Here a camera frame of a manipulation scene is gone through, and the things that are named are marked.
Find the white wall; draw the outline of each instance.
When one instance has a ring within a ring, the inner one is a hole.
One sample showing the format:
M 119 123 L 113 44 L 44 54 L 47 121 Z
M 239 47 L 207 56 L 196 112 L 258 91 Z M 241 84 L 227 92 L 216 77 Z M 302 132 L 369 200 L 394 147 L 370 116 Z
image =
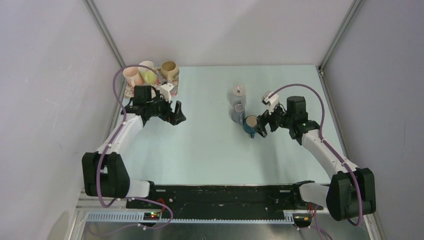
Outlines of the white wall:
M 181 66 L 318 65 L 352 2 L 95 1 L 126 63 Z
M 353 162 L 375 174 L 388 239 L 422 239 L 424 1 L 368 0 L 324 70 Z
M 67 228 L 81 157 L 103 141 L 118 69 L 83 1 L 0 3 L 0 239 Z

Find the blue mug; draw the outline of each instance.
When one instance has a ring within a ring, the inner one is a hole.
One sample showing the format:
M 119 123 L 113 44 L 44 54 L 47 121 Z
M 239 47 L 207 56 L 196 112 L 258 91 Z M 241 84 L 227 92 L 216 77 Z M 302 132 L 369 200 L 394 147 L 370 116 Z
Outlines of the blue mug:
M 255 127 L 258 125 L 258 119 L 255 115 L 247 116 L 243 120 L 243 130 L 250 135 L 250 138 L 255 137 Z

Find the light blue table surface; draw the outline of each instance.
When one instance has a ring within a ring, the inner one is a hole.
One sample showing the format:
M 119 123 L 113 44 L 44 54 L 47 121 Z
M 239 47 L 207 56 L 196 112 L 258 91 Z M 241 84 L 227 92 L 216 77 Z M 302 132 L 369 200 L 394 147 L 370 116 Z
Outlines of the light blue table surface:
M 324 135 L 341 151 L 333 119 L 313 65 L 180 67 L 178 95 L 187 120 L 172 126 L 158 118 L 148 121 L 125 155 L 132 178 L 162 185 L 271 185 L 304 180 L 329 183 L 317 160 L 287 129 L 254 139 L 230 118 L 228 95 L 236 85 L 247 89 L 246 116 L 261 115 L 266 91 L 292 83 L 314 88 L 325 103 Z M 321 120 L 320 102 L 308 89 L 292 87 L 278 93 L 304 96 L 309 119 Z

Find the cup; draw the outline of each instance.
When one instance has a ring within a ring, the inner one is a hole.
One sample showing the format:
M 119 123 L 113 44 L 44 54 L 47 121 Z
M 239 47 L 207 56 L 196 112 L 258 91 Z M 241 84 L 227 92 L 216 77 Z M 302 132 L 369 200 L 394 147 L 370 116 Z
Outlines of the cup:
M 140 65 L 149 67 L 151 69 L 155 69 L 153 62 L 151 62 L 151 61 L 140 62 Z M 158 76 L 156 76 L 156 73 L 154 73 L 153 71 L 151 71 L 147 68 L 141 67 L 141 66 L 138 67 L 138 71 L 140 72 L 141 76 L 143 77 L 145 83 L 150 84 L 150 85 L 153 85 L 153 84 L 156 83 L 156 78 L 158 77 Z
M 130 85 L 132 88 L 134 88 L 135 85 L 143 84 L 142 76 L 140 75 L 139 70 L 136 66 L 130 66 L 125 68 L 122 74 L 125 77 L 125 80 L 128 85 Z
M 243 120 L 243 130 L 250 135 L 250 138 L 255 137 L 255 127 L 258 125 L 258 119 L 255 115 L 247 116 Z
M 178 93 L 180 75 L 180 69 L 177 64 L 173 61 L 166 61 L 162 63 L 162 66 L 160 66 L 160 73 L 168 83 L 173 83 L 175 85 L 175 91 L 171 95 L 176 96 Z
M 232 107 L 237 104 L 246 106 L 246 88 L 244 86 L 238 85 L 232 89 L 230 103 Z
M 245 106 L 243 104 L 237 104 L 232 109 L 231 119 L 233 122 L 243 125 L 245 119 Z

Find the white vent strip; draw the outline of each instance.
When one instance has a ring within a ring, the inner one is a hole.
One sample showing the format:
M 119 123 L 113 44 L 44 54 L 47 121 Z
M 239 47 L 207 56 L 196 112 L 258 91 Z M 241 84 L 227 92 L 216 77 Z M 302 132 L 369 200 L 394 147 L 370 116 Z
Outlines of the white vent strip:
M 144 212 L 91 212 L 87 216 L 87 222 L 125 222 L 125 223 L 151 223 L 156 220 L 143 220 Z M 213 223 L 213 224 L 293 224 L 293 214 L 285 213 L 285 219 L 277 220 L 222 220 L 222 219 L 174 219 L 175 223 Z M 168 218 L 163 218 L 159 222 L 167 222 Z

